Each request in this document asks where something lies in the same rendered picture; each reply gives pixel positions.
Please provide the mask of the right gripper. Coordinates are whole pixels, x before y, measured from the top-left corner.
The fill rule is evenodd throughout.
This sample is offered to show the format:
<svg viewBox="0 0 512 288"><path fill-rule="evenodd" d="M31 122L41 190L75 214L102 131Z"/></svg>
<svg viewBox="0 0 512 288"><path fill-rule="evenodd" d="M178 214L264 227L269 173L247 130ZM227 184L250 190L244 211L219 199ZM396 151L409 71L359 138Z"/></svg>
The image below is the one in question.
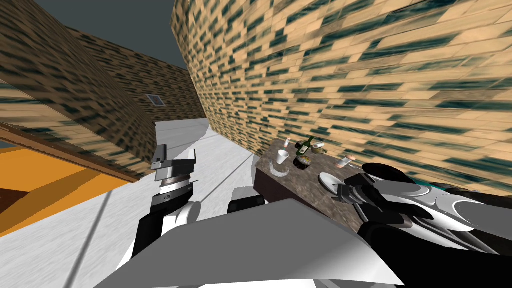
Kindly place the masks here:
<svg viewBox="0 0 512 288"><path fill-rule="evenodd" d="M363 173L346 178L337 184L337 200L346 204L367 204L368 200L360 194L362 185L367 183L368 179Z"/></svg>

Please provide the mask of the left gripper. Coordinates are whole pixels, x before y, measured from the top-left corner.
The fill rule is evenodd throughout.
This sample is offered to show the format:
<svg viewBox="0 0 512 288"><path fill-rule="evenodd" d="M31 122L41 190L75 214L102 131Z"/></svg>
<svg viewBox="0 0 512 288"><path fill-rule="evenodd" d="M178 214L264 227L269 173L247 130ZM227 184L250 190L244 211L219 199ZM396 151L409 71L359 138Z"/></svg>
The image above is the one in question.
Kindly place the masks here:
<svg viewBox="0 0 512 288"><path fill-rule="evenodd" d="M194 166L197 162L196 150L192 150L193 159L173 159L167 160L167 145L159 144L155 150L155 163L151 165L151 170L156 171L155 181L188 176L194 172Z"/></svg>

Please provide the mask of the white plate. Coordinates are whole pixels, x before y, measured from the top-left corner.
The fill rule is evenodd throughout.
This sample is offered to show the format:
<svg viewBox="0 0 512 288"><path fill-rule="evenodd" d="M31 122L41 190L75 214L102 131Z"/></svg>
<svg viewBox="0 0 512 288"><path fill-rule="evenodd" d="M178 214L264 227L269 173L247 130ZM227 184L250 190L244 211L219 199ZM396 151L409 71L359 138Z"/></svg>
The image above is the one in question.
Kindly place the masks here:
<svg viewBox="0 0 512 288"><path fill-rule="evenodd" d="M325 172L319 174L318 181L324 189L332 193L334 196L338 195L338 186L345 185L345 183L342 180L339 180L332 174Z"/></svg>

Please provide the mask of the orange capped shaker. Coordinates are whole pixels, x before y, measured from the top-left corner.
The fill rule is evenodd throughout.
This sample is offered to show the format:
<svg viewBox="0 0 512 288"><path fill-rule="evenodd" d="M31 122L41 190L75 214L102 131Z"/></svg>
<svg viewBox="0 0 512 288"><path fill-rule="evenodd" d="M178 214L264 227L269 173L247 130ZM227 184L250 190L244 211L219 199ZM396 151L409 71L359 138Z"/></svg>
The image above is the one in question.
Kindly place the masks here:
<svg viewBox="0 0 512 288"><path fill-rule="evenodd" d="M339 159L335 163L335 165L336 165L336 167L341 169L341 168L345 167L346 165L348 165L350 162L355 161L355 160L356 160L356 158L353 155L349 154L349 155L346 155L343 159Z"/></svg>

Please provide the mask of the dark stone table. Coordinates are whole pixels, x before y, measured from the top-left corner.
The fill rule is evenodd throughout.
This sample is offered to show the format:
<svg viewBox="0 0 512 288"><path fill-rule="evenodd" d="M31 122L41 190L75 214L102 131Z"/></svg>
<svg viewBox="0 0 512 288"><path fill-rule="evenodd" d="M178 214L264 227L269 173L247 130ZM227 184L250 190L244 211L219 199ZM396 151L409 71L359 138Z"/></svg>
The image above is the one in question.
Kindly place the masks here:
<svg viewBox="0 0 512 288"><path fill-rule="evenodd" d="M297 169L293 164L297 150L291 142L286 149L289 157L281 164L290 167L289 174L285 177L276 177L270 172L269 160L277 167L275 160L284 142L283 139L275 138L263 143L256 150L255 154L259 160L255 164L255 191L269 203L294 199L357 232L363 221L356 209L351 204L335 201L333 194L322 187L318 176L320 173L328 173L339 180L344 180L358 174L360 169L350 166L338 168L335 165L337 158L311 152L306 154L311 159L311 166L305 170Z"/></svg>

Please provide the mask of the green wine bottle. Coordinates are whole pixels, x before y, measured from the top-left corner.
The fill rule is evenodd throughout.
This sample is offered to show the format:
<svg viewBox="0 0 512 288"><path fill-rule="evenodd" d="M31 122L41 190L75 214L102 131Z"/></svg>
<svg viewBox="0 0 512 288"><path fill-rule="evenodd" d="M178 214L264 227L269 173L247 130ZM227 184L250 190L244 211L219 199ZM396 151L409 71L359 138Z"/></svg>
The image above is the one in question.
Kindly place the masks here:
<svg viewBox="0 0 512 288"><path fill-rule="evenodd" d="M311 147L311 142L314 139L314 136L311 136L307 141L304 141L301 146L297 149L296 155L303 156L306 151Z"/></svg>

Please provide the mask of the clear glass bowl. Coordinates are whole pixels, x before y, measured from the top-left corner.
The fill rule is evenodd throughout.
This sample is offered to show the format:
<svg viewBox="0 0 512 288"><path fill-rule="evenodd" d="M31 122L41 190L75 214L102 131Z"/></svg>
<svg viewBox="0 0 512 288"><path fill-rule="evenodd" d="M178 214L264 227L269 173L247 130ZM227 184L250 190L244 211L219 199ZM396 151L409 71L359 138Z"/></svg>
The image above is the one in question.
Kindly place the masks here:
<svg viewBox="0 0 512 288"><path fill-rule="evenodd" d="M289 166L282 166L281 164L277 164L277 166L275 166L272 160L269 160L268 163L270 172L278 178L283 178L290 172Z"/></svg>

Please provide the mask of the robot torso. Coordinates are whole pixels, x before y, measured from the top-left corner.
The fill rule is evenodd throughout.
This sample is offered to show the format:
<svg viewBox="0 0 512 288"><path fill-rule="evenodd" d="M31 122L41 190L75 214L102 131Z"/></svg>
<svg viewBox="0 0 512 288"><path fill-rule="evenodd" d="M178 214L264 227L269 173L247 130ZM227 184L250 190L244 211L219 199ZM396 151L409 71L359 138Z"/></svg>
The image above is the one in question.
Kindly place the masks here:
<svg viewBox="0 0 512 288"><path fill-rule="evenodd" d="M234 212L177 226L95 288L244 288L285 280L401 285L354 230L294 199L236 200Z"/></svg>

